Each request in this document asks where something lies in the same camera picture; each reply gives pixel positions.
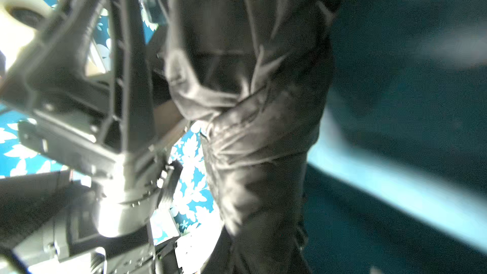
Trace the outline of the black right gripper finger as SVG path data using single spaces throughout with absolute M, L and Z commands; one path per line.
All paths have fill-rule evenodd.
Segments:
M 178 180 L 182 166 L 162 156 L 173 145 L 152 112 L 140 5 L 147 0 L 1 0 L 1 19 L 32 35 L 1 82 L 1 101 L 27 116 L 18 124 L 25 147 L 100 180 Z M 86 74 L 101 10 L 110 17 L 112 69 Z

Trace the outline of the black umbrella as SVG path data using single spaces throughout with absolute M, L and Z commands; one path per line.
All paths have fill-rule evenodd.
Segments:
M 309 273 L 309 149 L 334 73 L 336 0 L 167 0 L 166 77 L 202 148 L 223 229 L 204 273 Z

